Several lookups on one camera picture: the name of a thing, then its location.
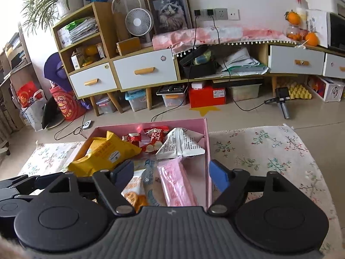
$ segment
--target white drawer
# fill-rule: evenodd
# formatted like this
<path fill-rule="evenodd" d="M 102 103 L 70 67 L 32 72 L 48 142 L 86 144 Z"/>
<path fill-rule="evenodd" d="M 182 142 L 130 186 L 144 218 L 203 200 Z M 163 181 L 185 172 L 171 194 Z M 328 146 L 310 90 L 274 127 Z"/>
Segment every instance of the white drawer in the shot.
<path fill-rule="evenodd" d="M 100 64 L 70 75 L 70 80 L 78 98 L 95 93 L 109 92 L 117 88 L 109 63 Z"/>
<path fill-rule="evenodd" d="M 345 57 L 326 53 L 324 76 L 345 79 Z"/>
<path fill-rule="evenodd" d="M 322 75 L 325 53 L 288 46 L 271 46 L 271 73 Z"/>
<path fill-rule="evenodd" d="M 171 49 L 118 59 L 114 65 L 122 89 L 177 81 Z M 143 71 L 138 71 L 146 68 L 151 68 L 148 73 L 140 74 Z"/>

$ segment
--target spider plant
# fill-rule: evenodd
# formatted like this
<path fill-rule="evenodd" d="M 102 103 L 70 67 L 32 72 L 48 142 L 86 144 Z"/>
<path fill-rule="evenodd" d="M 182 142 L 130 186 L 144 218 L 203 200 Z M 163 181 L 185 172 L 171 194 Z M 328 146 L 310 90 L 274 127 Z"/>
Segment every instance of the spider plant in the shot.
<path fill-rule="evenodd" d="M 41 27 L 45 32 L 50 29 L 54 21 L 58 19 L 56 2 L 58 0 L 24 0 L 23 17 L 25 22 L 23 28 L 27 34 L 35 33 Z M 66 0 L 66 6 L 69 8 L 69 2 Z"/>

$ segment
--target yellow star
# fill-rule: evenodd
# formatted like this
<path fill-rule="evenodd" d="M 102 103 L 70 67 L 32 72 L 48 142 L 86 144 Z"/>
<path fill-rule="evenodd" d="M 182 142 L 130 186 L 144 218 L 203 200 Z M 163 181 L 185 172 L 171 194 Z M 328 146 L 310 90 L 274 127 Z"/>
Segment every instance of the yellow star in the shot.
<path fill-rule="evenodd" d="M 200 112 L 200 116 L 205 116 L 208 111 L 220 111 L 219 108 L 217 108 L 216 106 L 206 106 L 206 107 L 198 107 L 198 108 L 190 108 L 189 110 L 193 110 L 193 111 L 199 111 Z"/>

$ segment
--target silver screw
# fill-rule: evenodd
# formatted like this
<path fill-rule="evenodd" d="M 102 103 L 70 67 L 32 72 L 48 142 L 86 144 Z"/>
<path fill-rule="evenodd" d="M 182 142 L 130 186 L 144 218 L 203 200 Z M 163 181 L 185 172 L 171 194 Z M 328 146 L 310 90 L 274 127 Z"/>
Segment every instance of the silver screw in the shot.
<path fill-rule="evenodd" d="M 212 213 L 214 214 L 223 214 L 225 212 L 227 212 L 227 208 L 225 205 L 222 204 L 216 204 L 210 207 L 210 210 Z"/>
<path fill-rule="evenodd" d="M 115 209 L 116 213 L 118 214 L 129 214 L 133 211 L 133 207 L 129 205 L 120 205 Z"/>

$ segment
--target wooden drawer handle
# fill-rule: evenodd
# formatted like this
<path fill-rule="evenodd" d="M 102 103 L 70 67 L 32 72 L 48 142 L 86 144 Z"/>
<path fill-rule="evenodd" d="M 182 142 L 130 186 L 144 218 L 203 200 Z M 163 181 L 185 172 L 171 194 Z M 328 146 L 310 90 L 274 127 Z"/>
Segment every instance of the wooden drawer handle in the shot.
<path fill-rule="evenodd" d="M 154 69 L 155 67 L 139 69 L 139 70 L 135 70 L 134 74 L 135 75 L 148 74 L 148 73 L 152 73 Z"/>
<path fill-rule="evenodd" d="M 297 60 L 295 59 L 295 64 L 296 65 L 304 65 L 304 66 L 309 66 L 310 62 L 306 60 Z"/>
<path fill-rule="evenodd" d="M 84 85 L 92 85 L 92 84 L 97 84 L 98 82 L 98 79 L 93 79 L 93 80 L 90 80 L 88 82 L 85 82 Z"/>

